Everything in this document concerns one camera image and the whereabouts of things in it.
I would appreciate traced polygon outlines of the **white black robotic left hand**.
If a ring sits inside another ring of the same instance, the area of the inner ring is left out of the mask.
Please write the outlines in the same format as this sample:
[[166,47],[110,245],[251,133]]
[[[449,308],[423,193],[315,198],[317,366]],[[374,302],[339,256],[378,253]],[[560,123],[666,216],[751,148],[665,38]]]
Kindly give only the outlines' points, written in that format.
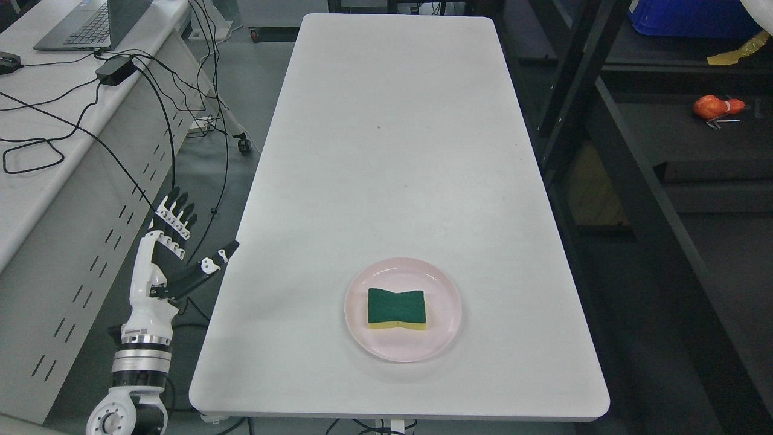
[[121,327],[121,343],[169,345],[172,320],[179,312],[174,302],[223,270],[239,248],[239,242],[232,240],[195,265],[173,273],[185,261],[185,245],[197,221],[194,209],[188,193],[178,185],[155,207],[133,262],[128,297],[132,313]]

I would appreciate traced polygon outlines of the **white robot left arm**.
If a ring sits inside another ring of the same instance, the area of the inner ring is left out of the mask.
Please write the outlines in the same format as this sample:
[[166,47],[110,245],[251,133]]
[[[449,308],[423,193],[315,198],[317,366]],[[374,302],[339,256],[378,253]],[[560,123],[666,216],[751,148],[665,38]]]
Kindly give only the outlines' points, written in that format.
[[161,396],[171,358],[168,344],[121,344],[112,363],[112,386],[89,415],[85,433],[165,433],[168,413]]

